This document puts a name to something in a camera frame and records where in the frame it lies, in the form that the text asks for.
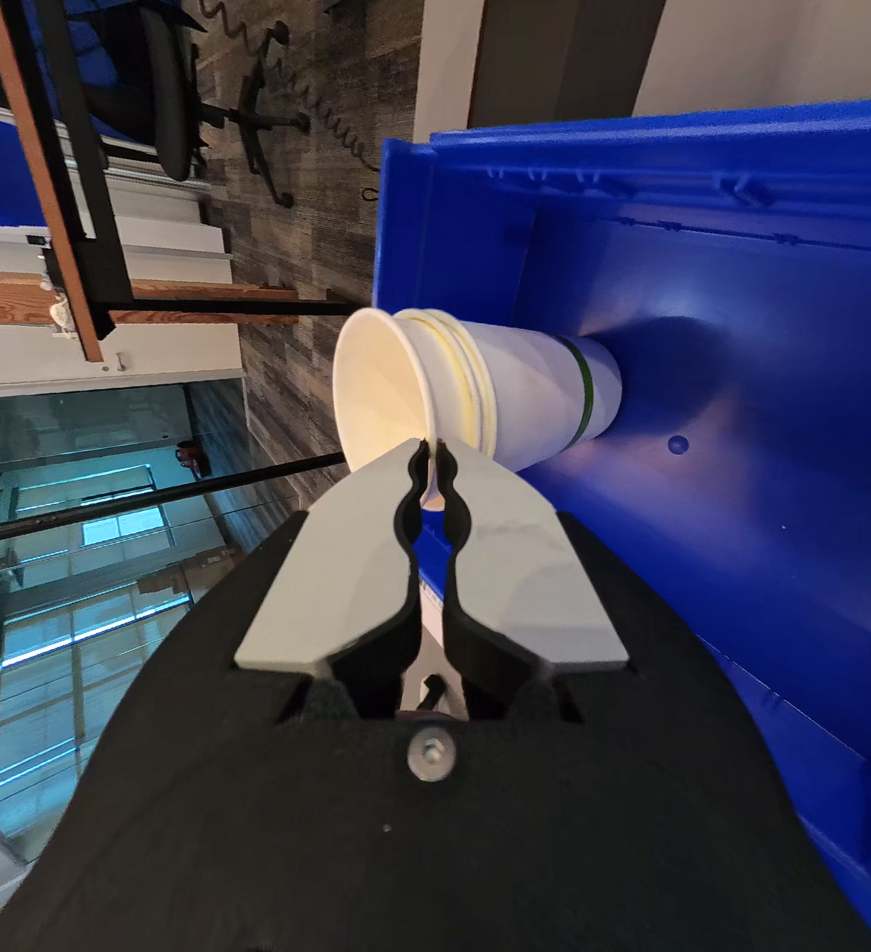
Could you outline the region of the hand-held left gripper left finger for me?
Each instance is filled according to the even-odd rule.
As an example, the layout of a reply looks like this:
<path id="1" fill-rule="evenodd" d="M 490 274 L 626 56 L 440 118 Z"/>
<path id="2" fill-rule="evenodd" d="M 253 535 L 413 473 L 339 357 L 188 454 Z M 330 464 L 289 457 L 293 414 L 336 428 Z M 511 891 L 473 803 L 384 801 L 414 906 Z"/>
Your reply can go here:
<path id="1" fill-rule="evenodd" d="M 304 514 L 235 652 L 243 670 L 343 684 L 362 718 L 394 718 L 422 641 L 425 442 L 337 482 Z"/>

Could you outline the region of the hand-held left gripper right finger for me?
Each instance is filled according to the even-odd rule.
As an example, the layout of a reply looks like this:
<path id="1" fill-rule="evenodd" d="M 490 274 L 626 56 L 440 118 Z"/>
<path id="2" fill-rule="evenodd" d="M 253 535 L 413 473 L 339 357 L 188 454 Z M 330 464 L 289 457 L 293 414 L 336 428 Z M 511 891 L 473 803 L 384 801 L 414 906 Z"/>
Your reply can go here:
<path id="1" fill-rule="evenodd" d="M 630 653 L 555 508 L 459 440 L 441 440 L 442 628 L 469 720 L 502 720 L 528 684 L 612 673 Z"/>

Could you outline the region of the stack of white paper cups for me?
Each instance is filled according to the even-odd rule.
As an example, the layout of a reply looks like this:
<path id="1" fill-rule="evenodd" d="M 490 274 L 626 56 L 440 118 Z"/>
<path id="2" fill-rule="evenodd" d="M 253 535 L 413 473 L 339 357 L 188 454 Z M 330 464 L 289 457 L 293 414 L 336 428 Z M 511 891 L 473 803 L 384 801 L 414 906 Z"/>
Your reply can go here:
<path id="1" fill-rule="evenodd" d="M 441 438 L 477 446 L 520 471 L 590 441 L 616 418 L 618 363 L 587 338 L 460 321 L 434 309 L 395 314 L 429 373 Z"/>

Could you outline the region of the green-banded white paper cup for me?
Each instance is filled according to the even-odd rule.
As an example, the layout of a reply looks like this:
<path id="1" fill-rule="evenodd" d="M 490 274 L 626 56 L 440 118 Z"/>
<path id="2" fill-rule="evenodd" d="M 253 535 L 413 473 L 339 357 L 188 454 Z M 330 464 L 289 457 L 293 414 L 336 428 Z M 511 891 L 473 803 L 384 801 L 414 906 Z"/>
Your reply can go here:
<path id="1" fill-rule="evenodd" d="M 433 330 L 418 320 L 363 307 L 350 316 L 336 342 L 334 417 L 351 472 L 407 441 L 429 446 L 428 485 L 422 500 L 434 505 L 437 403 L 434 386 L 447 368 Z"/>

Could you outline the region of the thin black pole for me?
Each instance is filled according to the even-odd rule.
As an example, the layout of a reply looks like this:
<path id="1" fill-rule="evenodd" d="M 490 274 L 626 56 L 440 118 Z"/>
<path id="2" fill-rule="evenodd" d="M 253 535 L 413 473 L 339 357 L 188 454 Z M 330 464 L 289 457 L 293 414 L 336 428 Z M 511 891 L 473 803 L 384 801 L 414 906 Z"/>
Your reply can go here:
<path id="1" fill-rule="evenodd" d="M 344 454 L 341 451 L 336 451 L 334 453 L 293 460 L 265 468 L 203 480 L 201 482 L 174 485 L 140 496 L 127 497 L 88 506 L 71 506 L 48 514 L 0 523 L 0 541 L 37 534 L 46 530 L 63 528 L 89 520 L 118 516 L 143 507 L 162 506 L 202 495 L 237 489 L 259 482 L 269 482 L 288 478 L 291 475 L 324 470 L 333 466 L 343 465 L 345 462 Z"/>

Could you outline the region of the white cabinet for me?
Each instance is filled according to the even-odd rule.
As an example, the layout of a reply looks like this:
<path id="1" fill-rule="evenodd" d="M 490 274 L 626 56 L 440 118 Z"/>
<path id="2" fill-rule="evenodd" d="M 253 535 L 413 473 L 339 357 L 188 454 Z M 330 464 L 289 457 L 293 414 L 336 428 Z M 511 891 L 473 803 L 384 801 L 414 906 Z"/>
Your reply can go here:
<path id="1" fill-rule="evenodd" d="M 230 284 L 222 232 L 200 220 L 184 187 L 110 182 L 132 279 Z M 0 326 L 0 397 L 177 385 L 242 375 L 236 326 L 117 327 L 104 359 L 87 362 L 79 343 L 51 328 Z"/>

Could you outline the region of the black swivel office chair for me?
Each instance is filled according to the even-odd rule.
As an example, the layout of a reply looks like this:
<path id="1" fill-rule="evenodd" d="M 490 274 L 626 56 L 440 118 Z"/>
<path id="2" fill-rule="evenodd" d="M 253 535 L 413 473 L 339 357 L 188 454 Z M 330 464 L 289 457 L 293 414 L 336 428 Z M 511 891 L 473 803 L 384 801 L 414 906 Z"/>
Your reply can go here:
<path id="1" fill-rule="evenodd" d="M 99 48 L 116 71 L 111 86 L 83 82 L 85 100 L 93 117 L 133 143 L 153 147 L 164 173 L 185 181 L 194 164 L 203 166 L 206 143 L 201 128 L 236 126 L 249 171 L 259 176 L 276 206 L 292 208 L 291 193 L 277 190 L 260 143 L 262 132 L 277 127 L 310 132 L 310 116 L 261 113 L 258 99 L 267 86 L 267 54 L 276 43 L 286 46 L 287 25 L 277 21 L 258 49 L 253 65 L 241 82 L 237 106 L 225 109 L 202 101 L 198 92 L 198 47 L 190 32 L 205 28 L 175 2 L 135 1 L 104 6 L 88 2 L 70 23 L 81 24 L 95 35 Z"/>

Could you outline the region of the dark brown door panel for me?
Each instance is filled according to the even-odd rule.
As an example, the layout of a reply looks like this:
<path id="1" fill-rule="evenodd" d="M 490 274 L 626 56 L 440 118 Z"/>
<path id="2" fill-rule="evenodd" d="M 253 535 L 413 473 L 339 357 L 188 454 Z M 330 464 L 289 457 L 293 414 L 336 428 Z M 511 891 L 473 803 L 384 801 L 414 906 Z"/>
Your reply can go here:
<path id="1" fill-rule="evenodd" d="M 467 127 L 628 118 L 664 1 L 488 1 Z"/>

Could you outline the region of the wooden table with black frame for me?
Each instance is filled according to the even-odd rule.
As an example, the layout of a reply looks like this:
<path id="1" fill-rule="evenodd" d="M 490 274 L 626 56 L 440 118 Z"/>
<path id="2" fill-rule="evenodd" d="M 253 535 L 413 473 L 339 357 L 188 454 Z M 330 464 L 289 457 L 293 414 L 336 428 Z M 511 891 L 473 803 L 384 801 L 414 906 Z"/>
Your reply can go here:
<path id="1" fill-rule="evenodd" d="M 48 104 L 21 2 L 0 2 L 0 78 L 16 140 L 50 238 L 45 248 L 69 304 L 84 359 L 103 363 L 101 342 L 116 327 L 200 324 L 285 325 L 291 318 L 349 316 L 356 304 L 300 299 L 287 292 L 170 282 L 138 294 L 130 279 L 103 159 L 110 151 L 93 128 L 63 2 L 37 2 L 49 70 L 95 235 L 86 234 L 58 127 Z"/>

